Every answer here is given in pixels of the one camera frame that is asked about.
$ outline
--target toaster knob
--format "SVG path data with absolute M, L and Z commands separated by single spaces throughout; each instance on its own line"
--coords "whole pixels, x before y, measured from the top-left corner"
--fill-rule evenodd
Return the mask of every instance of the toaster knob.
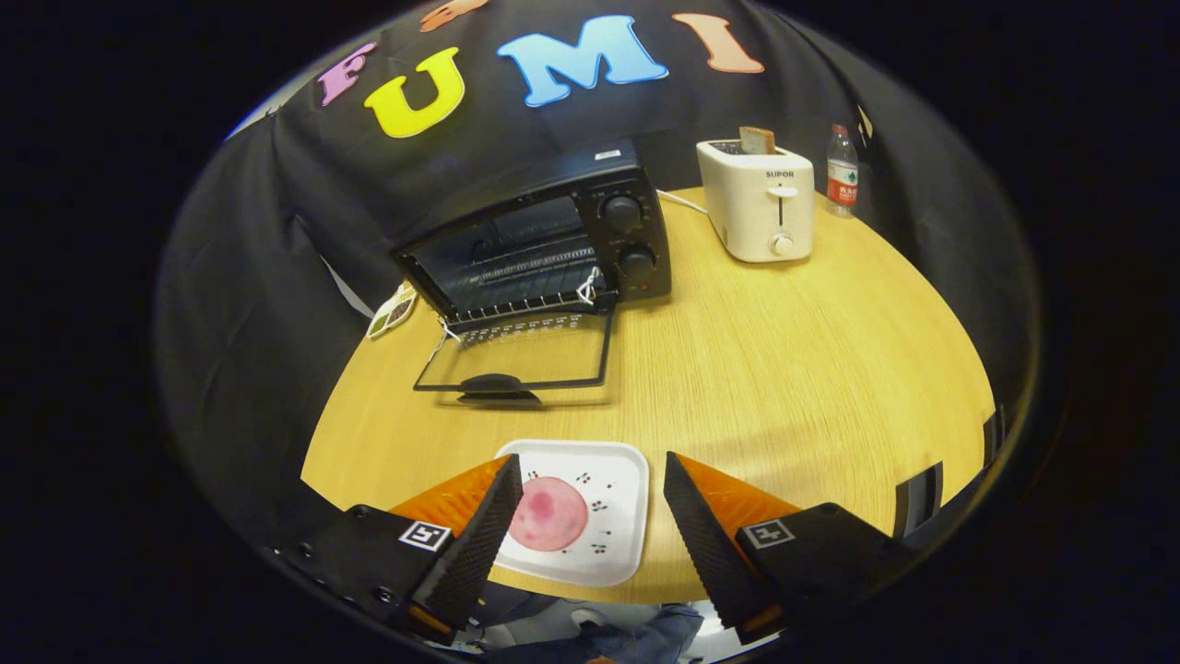
M 785 255 L 791 250 L 791 246 L 794 245 L 794 241 L 786 235 L 775 235 L 774 237 L 771 237 L 771 251 L 773 251 L 776 256 Z
M 618 252 L 618 269 L 628 281 L 645 281 L 656 270 L 651 249 L 636 244 Z
M 630 196 L 615 196 L 602 206 L 602 217 L 618 232 L 630 232 L 640 226 L 643 209 Z

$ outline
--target blue letter m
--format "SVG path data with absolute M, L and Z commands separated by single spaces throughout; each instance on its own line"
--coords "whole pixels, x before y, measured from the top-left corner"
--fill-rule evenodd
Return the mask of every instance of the blue letter m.
M 598 17 L 582 26 L 577 46 L 533 33 L 509 41 L 496 53 L 512 58 L 520 67 L 529 84 L 524 103 L 530 106 L 544 106 L 569 97 L 570 86 L 553 80 L 552 71 L 586 90 L 594 87 L 598 83 L 598 63 L 603 59 L 610 66 L 607 70 L 610 83 L 635 83 L 668 75 L 668 67 L 653 60 L 643 50 L 631 32 L 632 22 L 635 19 L 631 17 Z

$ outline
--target white plate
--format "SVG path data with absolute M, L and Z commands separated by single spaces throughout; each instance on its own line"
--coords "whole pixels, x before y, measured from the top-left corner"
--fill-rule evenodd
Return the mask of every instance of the white plate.
M 579 586 L 614 586 L 640 568 L 648 524 L 648 460 L 623 443 L 519 440 L 497 458 L 520 455 L 520 481 L 558 478 L 582 494 L 585 531 L 560 551 L 525 548 L 504 537 L 496 565 Z

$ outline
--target table surface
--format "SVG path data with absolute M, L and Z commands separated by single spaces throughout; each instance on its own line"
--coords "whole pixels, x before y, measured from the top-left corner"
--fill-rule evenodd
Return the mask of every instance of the table surface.
M 700 188 L 677 193 L 703 205 Z M 837 502 L 891 533 L 897 485 L 942 461 L 945 504 L 982 469 L 991 388 L 935 288 L 861 221 L 825 204 L 817 196 L 811 257 L 754 264 L 726 252 L 706 216 L 662 202 L 671 295 L 620 307 L 605 386 L 540 393 L 549 408 L 539 412 L 413 392 L 441 335 L 419 300 L 401 326 L 360 342 L 303 480 L 341 509 L 388 508 L 513 440 L 634 446 L 651 479 L 634 577 L 592 589 L 492 568 L 492 581 L 569 599 L 706 599 L 663 500 L 668 451 L 804 508 Z

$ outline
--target pink circle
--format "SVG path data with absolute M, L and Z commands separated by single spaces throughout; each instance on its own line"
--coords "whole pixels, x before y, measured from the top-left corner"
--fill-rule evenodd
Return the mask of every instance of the pink circle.
M 524 484 L 509 535 L 525 548 L 557 551 L 578 539 L 589 519 L 577 489 L 557 478 L 537 478 Z

